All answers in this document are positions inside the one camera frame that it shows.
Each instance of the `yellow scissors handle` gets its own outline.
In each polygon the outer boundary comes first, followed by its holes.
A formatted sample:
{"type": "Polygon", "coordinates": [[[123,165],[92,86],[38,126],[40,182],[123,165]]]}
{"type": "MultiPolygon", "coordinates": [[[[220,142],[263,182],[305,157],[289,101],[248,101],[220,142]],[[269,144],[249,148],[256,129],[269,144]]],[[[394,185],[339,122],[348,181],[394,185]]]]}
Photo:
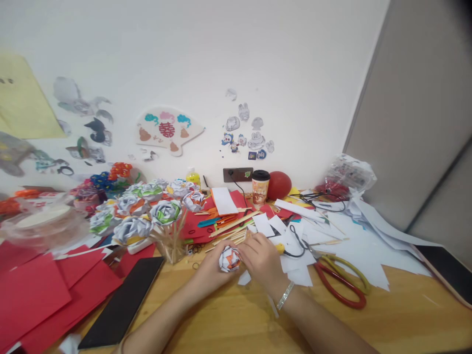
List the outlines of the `yellow scissors handle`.
{"type": "Polygon", "coordinates": [[[364,276],[364,274],[362,274],[362,272],[359,269],[357,269],[355,266],[353,266],[351,263],[349,263],[346,260],[343,260],[342,258],[333,256],[333,255],[322,256],[322,259],[325,260],[326,263],[328,263],[329,266],[332,267],[340,276],[342,276],[343,278],[349,280],[356,288],[361,290],[364,294],[366,294],[366,295],[370,294],[371,285],[370,285],[369,281],[364,276]],[[340,266],[337,266],[334,263],[334,261],[338,261],[338,262],[348,266],[349,268],[351,268],[354,271],[354,273],[356,273],[359,276],[359,278],[362,280],[364,286],[357,285],[356,281],[354,281],[352,276],[350,274],[346,273],[346,271],[344,269],[342,269],[340,266]]]}

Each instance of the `wooden desk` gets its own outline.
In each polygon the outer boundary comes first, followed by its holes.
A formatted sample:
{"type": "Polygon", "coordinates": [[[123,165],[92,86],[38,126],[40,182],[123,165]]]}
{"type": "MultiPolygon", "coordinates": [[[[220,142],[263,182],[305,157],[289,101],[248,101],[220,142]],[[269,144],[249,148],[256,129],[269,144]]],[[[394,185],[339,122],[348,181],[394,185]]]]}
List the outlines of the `wooden desk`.
{"type": "MultiPolygon", "coordinates": [[[[204,256],[200,253],[189,258],[189,263],[183,260],[175,266],[164,265],[132,330],[192,276],[193,263],[204,256]]],[[[305,289],[381,353],[438,353],[472,347],[472,311],[461,305],[435,278],[383,268],[391,291],[373,288],[367,297],[367,306],[361,311],[338,302],[323,286],[312,266],[309,271],[314,286],[305,289]]],[[[311,353],[298,329],[283,312],[275,319],[259,284],[251,281],[242,287],[237,285],[237,280],[238,277],[185,317],[165,353],[311,353]]],[[[350,297],[343,285],[333,283],[337,291],[350,297]]],[[[103,307],[75,332],[84,336],[103,307]]],[[[82,353],[107,354],[112,350],[82,353]]],[[[50,349],[47,353],[59,352],[50,349]]]]}

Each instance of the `red balloon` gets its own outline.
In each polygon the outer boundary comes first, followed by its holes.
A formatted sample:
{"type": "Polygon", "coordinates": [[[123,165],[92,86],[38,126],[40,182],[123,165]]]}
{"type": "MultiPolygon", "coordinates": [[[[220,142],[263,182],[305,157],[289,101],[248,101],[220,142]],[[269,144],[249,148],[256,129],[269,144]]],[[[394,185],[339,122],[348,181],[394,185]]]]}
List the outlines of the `red balloon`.
{"type": "Polygon", "coordinates": [[[267,197],[272,200],[284,199],[292,189],[292,181],[285,173],[275,171],[270,173],[267,197]]]}

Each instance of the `wall socket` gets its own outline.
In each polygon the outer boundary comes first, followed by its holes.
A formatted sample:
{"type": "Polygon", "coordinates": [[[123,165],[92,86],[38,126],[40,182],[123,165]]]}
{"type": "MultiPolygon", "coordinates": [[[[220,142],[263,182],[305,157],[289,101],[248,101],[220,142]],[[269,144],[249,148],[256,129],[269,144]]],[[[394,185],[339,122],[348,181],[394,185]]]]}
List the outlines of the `wall socket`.
{"type": "Polygon", "coordinates": [[[239,167],[232,169],[223,169],[223,180],[225,182],[250,182],[252,181],[252,167],[239,167]]]}

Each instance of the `human hand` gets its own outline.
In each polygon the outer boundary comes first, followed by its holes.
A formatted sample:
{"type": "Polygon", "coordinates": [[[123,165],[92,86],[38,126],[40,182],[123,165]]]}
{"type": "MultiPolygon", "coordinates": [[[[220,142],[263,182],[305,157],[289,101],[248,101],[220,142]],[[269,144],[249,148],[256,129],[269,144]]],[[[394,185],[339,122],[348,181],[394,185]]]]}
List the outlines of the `human hand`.
{"type": "Polygon", "coordinates": [[[273,243],[264,234],[257,233],[240,244],[238,250],[251,277],[273,299],[282,297],[290,281],[282,270],[280,255],[273,243]]]}
{"type": "Polygon", "coordinates": [[[220,268],[218,260],[226,246],[236,248],[232,241],[221,241],[205,256],[196,273],[188,281],[189,291],[197,301],[204,299],[239,273],[238,271],[226,273],[220,268]]]}

